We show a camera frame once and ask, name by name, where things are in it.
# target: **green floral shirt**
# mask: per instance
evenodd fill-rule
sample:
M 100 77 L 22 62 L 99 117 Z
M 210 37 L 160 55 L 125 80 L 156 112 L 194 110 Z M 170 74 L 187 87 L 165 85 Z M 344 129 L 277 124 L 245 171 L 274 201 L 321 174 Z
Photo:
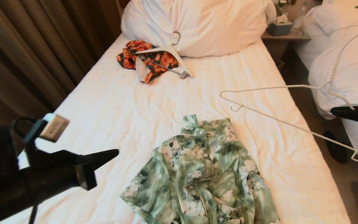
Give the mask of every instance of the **green floral shirt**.
M 230 119 L 184 117 L 121 194 L 149 224 L 278 224 L 270 189 Z

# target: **wire hanger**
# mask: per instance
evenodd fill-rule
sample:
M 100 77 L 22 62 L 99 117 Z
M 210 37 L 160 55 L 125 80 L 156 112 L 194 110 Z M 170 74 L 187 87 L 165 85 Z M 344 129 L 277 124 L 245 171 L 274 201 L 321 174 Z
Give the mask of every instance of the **wire hanger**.
M 148 53 L 161 52 L 161 51 L 169 52 L 172 54 L 173 57 L 176 58 L 176 60 L 179 62 L 179 65 L 183 66 L 183 68 L 189 74 L 189 76 L 193 77 L 193 75 L 190 73 L 190 70 L 187 68 L 187 66 L 183 62 L 182 58 L 179 56 L 178 52 L 176 52 L 175 48 L 173 48 L 173 46 L 175 46 L 179 43 L 180 38 L 181 38 L 181 35 L 179 32 L 175 31 L 174 33 L 179 34 L 179 38 L 178 38 L 178 41 L 176 44 L 172 43 L 170 46 L 163 46 L 163 47 L 157 47 L 157 48 L 148 49 L 148 50 L 144 50 L 144 51 L 138 51 L 135 53 L 135 55 L 148 54 Z
M 344 144 L 342 144 L 342 143 L 340 143 L 340 142 L 334 141 L 334 140 L 329 139 L 329 138 L 327 138 L 327 137 L 325 137 L 325 136 L 322 136 L 322 135 L 320 135 L 320 134 L 317 134 L 317 133 L 314 133 L 314 132 L 312 132 L 312 131 L 306 130 L 306 129 L 301 128 L 301 127 L 299 127 L 299 126 L 296 126 L 296 125 L 294 125 L 294 124 L 288 123 L 288 122 L 286 122 L 286 121 L 284 121 L 284 120 L 275 118 L 275 117 L 270 116 L 270 115 L 268 115 L 268 114 L 266 114 L 266 113 L 260 112 L 260 111 L 258 111 L 258 110 L 253 109 L 253 108 L 250 108 L 250 107 L 248 107 L 248 106 L 245 106 L 244 104 L 238 103 L 238 102 L 236 102 L 236 101 L 233 101 L 233 100 L 231 100 L 231 99 L 229 99 L 229 98 L 226 98 L 226 97 L 222 96 L 222 94 L 223 94 L 224 92 L 233 92 L 233 93 L 235 93 L 235 92 L 247 92 L 247 91 L 254 91 L 254 90 L 262 90 L 262 89 L 273 89 L 273 88 L 304 87 L 304 88 L 310 88 L 310 89 L 320 90 L 320 89 L 322 89 L 325 85 L 330 84 L 330 87 L 329 87 L 329 89 L 328 89 L 328 93 L 330 93 L 330 94 L 332 94 L 332 95 L 334 95 L 334 96 L 336 96 L 336 97 L 341 98 L 342 100 L 344 100 L 344 102 L 345 102 L 352 110 L 354 110 L 354 107 L 349 103 L 349 101 L 348 101 L 346 98 L 344 98 L 344 97 L 342 97 L 342 96 L 340 96 L 340 95 L 338 95 L 338 94 L 335 94 L 334 92 L 331 92 L 331 88 L 332 88 L 332 81 L 333 81 L 334 76 L 335 76 L 335 74 L 336 74 L 337 66 L 338 66 L 339 60 L 340 60 L 340 58 L 341 58 L 342 52 L 344 51 L 345 47 L 346 47 L 352 40 L 354 40 L 356 37 L 358 37 L 358 34 L 355 35 L 354 37 L 352 37 L 352 38 L 348 41 L 348 43 L 345 44 L 345 46 L 342 48 L 342 50 L 341 50 L 341 52 L 340 52 L 340 54 L 339 54 L 339 56 L 338 56 L 338 58 L 337 58 L 337 61 L 336 61 L 336 63 L 334 64 L 334 69 L 333 69 L 333 71 L 332 71 L 332 75 L 333 75 L 332 79 L 331 79 L 330 81 L 324 83 L 321 87 L 308 86 L 308 85 L 288 85 L 288 86 L 278 86 L 278 87 L 268 87 L 268 88 L 254 88 L 254 89 L 240 90 L 240 91 L 229 91 L 229 90 L 226 90 L 226 91 L 220 92 L 220 97 L 223 98 L 223 99 L 225 99 L 225 100 L 227 100 L 227 101 L 230 101 L 230 102 L 232 102 L 232 103 L 237 104 L 237 105 L 240 106 L 240 107 L 237 108 L 236 110 L 234 110 L 233 107 L 230 107 L 230 109 L 231 109 L 232 111 L 234 111 L 234 112 L 237 112 L 237 111 L 239 111 L 242 107 L 244 107 L 244 108 L 247 108 L 247 109 L 249 109 L 249 110 L 255 111 L 255 112 L 259 113 L 259 114 L 262 114 L 262 115 L 264 115 L 264 116 L 267 116 L 267 117 L 269 117 L 269 118 L 271 118 L 271 119 L 275 119 L 275 120 L 280 121 L 280 122 L 282 122 L 282 123 L 285 123 L 285 124 L 287 124 L 287 125 L 290 125 L 290 126 L 293 126 L 293 127 L 295 127 L 295 128 L 301 129 L 301 130 L 303 130 L 303 131 L 305 131 L 305 132 L 307 132 L 307 133 L 310 133 L 310 134 L 312 134 L 312 135 L 314 135 L 314 136 L 318 136 L 318 137 L 320 137 L 320 138 L 322 138 L 322 139 L 325 139 L 325 140 L 327 140 L 327 141 L 330 141 L 330 142 L 333 142 L 333 143 L 338 144 L 338 145 L 340 145 L 340 146 L 343 146 L 343 147 L 345 147 L 345 148 L 347 148 L 347 149 L 351 149 L 351 150 L 354 151 L 354 153 L 353 153 L 351 159 L 358 162 L 358 159 L 355 159 L 355 158 L 354 158 L 354 157 L 357 155 L 357 153 L 358 153 L 358 149 L 354 149 L 354 148 L 352 148 L 352 147 L 350 147 L 350 146 L 344 145 Z
M 248 107 L 248 106 L 246 106 L 246 105 L 244 105 L 244 104 L 238 103 L 238 102 L 236 102 L 236 101 L 233 101 L 233 100 L 231 100 L 231 99 L 229 99 L 229 98 L 226 98 L 226 97 L 222 96 L 222 94 L 223 94 L 224 92 L 247 92 L 247 91 L 262 90 L 262 89 L 272 89 L 272 88 L 304 87 L 304 88 L 321 89 L 321 88 L 323 88 L 325 85 L 327 85 L 328 83 L 331 83 L 331 82 L 332 82 L 332 81 L 328 81 L 328 82 L 324 83 L 324 85 L 322 85 L 321 87 L 308 86 L 308 85 L 289 85 L 289 86 L 279 86 L 279 87 L 269 87 L 269 88 L 255 88 L 255 89 L 240 90 L 240 91 L 229 91 L 229 90 L 226 90 L 226 91 L 222 91 L 222 92 L 220 93 L 220 97 L 223 98 L 223 99 L 225 99 L 225 100 L 227 100 L 227 101 L 230 101 L 230 102 L 232 102 L 232 103 L 237 104 L 237 105 L 240 106 L 240 107 L 237 108 L 236 110 L 234 110 L 233 107 L 230 107 L 230 109 L 231 109 L 232 111 L 234 111 L 234 112 L 237 112 L 237 111 L 239 111 L 242 107 L 244 107 L 244 108 L 247 108 L 247 109 L 249 109 L 249 110 L 255 111 L 255 112 L 259 113 L 259 114 L 262 114 L 262 115 L 264 115 L 264 116 L 270 117 L 271 119 L 275 119 L 275 120 L 280 121 L 280 122 L 282 122 L 282 123 L 285 123 L 285 124 L 287 124 L 287 125 L 290 125 L 290 126 L 293 126 L 293 127 L 295 127 L 295 128 L 301 129 L 301 130 L 303 130 L 303 131 L 305 131 L 305 132 L 311 133 L 311 134 L 314 135 L 314 136 L 320 137 L 320 138 L 322 138 L 322 139 L 325 139 L 325 140 L 327 140 L 327 141 L 333 142 L 333 143 L 338 144 L 338 145 L 340 145 L 340 146 L 343 146 L 343 147 L 345 147 L 345 148 L 351 149 L 351 150 L 354 151 L 354 153 L 353 153 L 353 155 L 352 155 L 352 157 L 351 157 L 352 160 L 358 162 L 358 159 L 355 159 L 355 158 L 354 158 L 354 157 L 357 155 L 357 153 L 358 153 L 358 149 L 354 149 L 354 148 L 352 148 L 352 147 L 350 147 L 350 146 L 344 145 L 344 144 L 342 144 L 342 143 L 340 143 L 340 142 L 334 141 L 334 140 L 329 139 L 329 138 L 327 138 L 327 137 L 325 137 L 325 136 L 322 136 L 322 135 L 320 135 L 320 134 L 317 134 L 317 133 L 314 133 L 314 132 L 312 132 L 312 131 L 306 130 L 306 129 L 304 129 L 304 128 L 301 128 L 301 127 L 299 127 L 299 126 L 296 126 L 296 125 L 291 124 L 291 123 L 289 123 L 289 122 L 286 122 L 286 121 L 284 121 L 284 120 L 275 118 L 275 117 L 270 116 L 270 115 L 268 115 L 268 114 L 266 114 L 266 113 L 263 113 L 263 112 L 261 112 L 261 111 L 255 110 L 255 109 L 250 108 L 250 107 Z

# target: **tissue box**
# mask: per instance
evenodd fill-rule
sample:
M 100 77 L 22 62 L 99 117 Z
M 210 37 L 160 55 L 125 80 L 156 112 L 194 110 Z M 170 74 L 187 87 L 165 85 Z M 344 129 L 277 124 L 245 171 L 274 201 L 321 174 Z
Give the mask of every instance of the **tissue box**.
M 292 25 L 293 24 L 291 22 L 286 22 L 286 23 L 282 23 L 282 24 L 273 22 L 269 25 L 269 28 L 267 29 L 267 31 L 272 36 L 287 35 L 291 31 Z

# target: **white duvet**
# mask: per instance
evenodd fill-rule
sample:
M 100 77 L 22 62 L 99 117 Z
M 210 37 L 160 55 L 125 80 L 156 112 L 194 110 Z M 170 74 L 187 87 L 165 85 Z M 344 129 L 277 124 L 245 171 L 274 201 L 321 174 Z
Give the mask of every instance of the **white duvet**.
M 184 58 L 194 79 L 166 72 L 149 85 L 116 61 L 128 41 L 122 34 L 56 110 L 70 120 L 59 141 L 37 142 L 48 152 L 88 154 L 118 148 L 120 155 L 95 172 L 98 186 L 93 190 L 75 188 L 43 202 L 36 223 L 143 223 L 118 196 L 152 150 L 180 133 L 188 114 L 231 119 L 271 189 L 282 223 L 350 223 L 311 134 L 250 110 L 233 112 L 230 106 L 235 105 L 219 97 L 224 90 L 285 85 L 261 40 L 230 55 Z M 227 96 L 308 129 L 287 89 Z M 4 223 L 27 223 L 30 212 Z
M 332 79 L 332 92 L 345 97 L 352 105 L 358 105 L 358 37 L 355 37 L 358 35 L 358 9 L 346 5 L 324 5 L 313 8 L 309 14 L 329 34 L 329 42 L 326 43 L 329 47 L 313 61 L 310 68 L 310 85 L 321 86 Z M 337 72 L 333 74 L 342 49 Z M 328 93 L 328 86 L 313 90 L 313 95 L 320 114 L 326 119 L 335 118 L 330 113 L 331 108 L 347 106 L 342 99 Z M 358 149 L 358 122 L 342 121 L 352 146 Z

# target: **brown curtain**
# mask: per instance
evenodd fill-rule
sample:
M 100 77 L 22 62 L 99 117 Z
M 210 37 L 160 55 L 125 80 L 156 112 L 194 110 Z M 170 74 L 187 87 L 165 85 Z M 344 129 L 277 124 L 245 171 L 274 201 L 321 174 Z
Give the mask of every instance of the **brown curtain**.
M 119 35 L 105 0 L 0 0 L 0 124 L 54 111 Z

